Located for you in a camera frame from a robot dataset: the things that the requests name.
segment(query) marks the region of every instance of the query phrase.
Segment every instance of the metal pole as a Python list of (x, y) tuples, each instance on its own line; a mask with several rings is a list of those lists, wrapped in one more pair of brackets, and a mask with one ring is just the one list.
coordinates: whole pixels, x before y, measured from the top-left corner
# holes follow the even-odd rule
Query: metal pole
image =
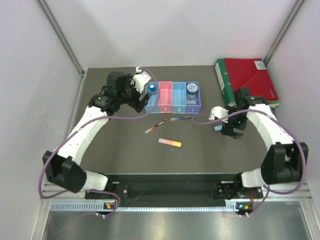
[(264, 64), (267, 66), (268, 63), (270, 62), (271, 58), (273, 57), (277, 47), (279, 46), (279, 44), (281, 43), (282, 39), (284, 38), (284, 36), (286, 35), (289, 27), (292, 25), (293, 20), (296, 18), (296, 16), (298, 15), (299, 10), (301, 9), (302, 5), (306, 2), (306, 0), (297, 0), (289, 14), (289, 16), (287, 17), (287, 19), (285, 20), (280, 32), (278, 33), (278, 35), (276, 36), (275, 40), (273, 41), (269, 51), (267, 52), (265, 58), (264, 58)]
[(68, 56), (70, 57), (71, 61), (73, 62), (75, 68), (77, 69), (77, 71), (83, 76), (85, 71), (83, 70), (83, 68), (81, 67), (78, 59), (76, 58), (74, 52), (72, 51), (65, 35), (63, 34), (63, 32), (61, 31), (54, 15), (52, 14), (48, 4), (46, 3), (45, 0), (36, 0), (39, 4), (39, 6), (41, 7), (41, 9), (43, 10), (46, 18), (48, 19), (49, 23), (51, 24), (54, 32), (56, 33), (58, 39), (60, 40), (62, 46), (64, 47), (66, 53), (68, 54)]

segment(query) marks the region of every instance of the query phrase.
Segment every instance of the storage box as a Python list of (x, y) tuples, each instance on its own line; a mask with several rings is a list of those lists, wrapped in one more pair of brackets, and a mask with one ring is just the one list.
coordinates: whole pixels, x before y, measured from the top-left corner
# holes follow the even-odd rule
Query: storage box
[(172, 81), (160, 81), (159, 82), (159, 112), (160, 113), (172, 113), (173, 105), (173, 82)]
[(186, 98), (186, 114), (198, 114), (201, 109), (201, 100), (200, 100), (200, 88), (199, 83), (196, 81), (186, 82), (185, 86), (187, 87), (188, 84), (194, 83), (198, 86), (198, 93), (194, 99)]
[(174, 82), (172, 113), (185, 114), (187, 109), (187, 89), (186, 82)]
[[(149, 82), (145, 88), (145, 93), (147, 94), (148, 92), (150, 92), (150, 85), (155, 85), (155, 90), (156, 90), (156, 94), (155, 95), (151, 95), (151, 98), (148, 101), (148, 104), (144, 107), (146, 113), (149, 113), (151, 111), (151, 109), (154, 107), (154, 105), (156, 104), (157, 101), (157, 97), (158, 97), (158, 86), (156, 85), (155, 82)], [(159, 113), (159, 103), (158, 105), (155, 107), (155, 109), (152, 111), (152, 114), (158, 114)]]

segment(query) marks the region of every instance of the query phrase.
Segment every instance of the gray table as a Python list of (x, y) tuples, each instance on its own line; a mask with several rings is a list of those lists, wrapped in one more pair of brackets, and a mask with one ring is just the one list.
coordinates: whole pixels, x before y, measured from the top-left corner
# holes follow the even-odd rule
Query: gray table
[[(222, 94), (213, 66), (165, 66), (149, 68), (158, 81), (197, 81), (201, 112), (209, 114), (223, 106)], [(90, 68), (87, 72), (76, 122), (92, 96), (106, 84), (108, 73), (134, 73), (135, 68)], [(123, 105), (116, 116), (138, 116)], [(166, 122), (149, 134), (145, 130), (165, 118), (190, 114), (150, 114), (139, 120), (111, 120), (98, 132), (83, 156), (81, 167), (102, 173), (238, 173), (258, 168), (267, 149), (248, 121), (244, 139), (223, 136), (212, 125), (196, 125), (190, 120)], [(158, 143), (159, 138), (182, 142), (182, 147)]]

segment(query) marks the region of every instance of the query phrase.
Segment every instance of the pink tray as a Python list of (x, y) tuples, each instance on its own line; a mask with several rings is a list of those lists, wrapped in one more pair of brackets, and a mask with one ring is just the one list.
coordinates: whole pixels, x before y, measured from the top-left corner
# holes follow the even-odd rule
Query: pink tray
[(173, 105), (173, 83), (172, 81), (160, 81), (159, 82), (159, 112), (160, 113), (172, 113)]

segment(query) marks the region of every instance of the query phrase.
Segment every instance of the wall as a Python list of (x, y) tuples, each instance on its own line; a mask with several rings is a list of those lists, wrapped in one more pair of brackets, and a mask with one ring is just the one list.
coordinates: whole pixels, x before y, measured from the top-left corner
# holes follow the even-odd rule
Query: wall
[(83, 68), (264, 58), (295, 0), (46, 0)]
[(320, 213), (320, 1), (307, 0), (268, 70), (280, 98), (279, 120), (309, 146), (307, 182)]
[(0, 2), (0, 239), (25, 240), (80, 79), (37, 2)]

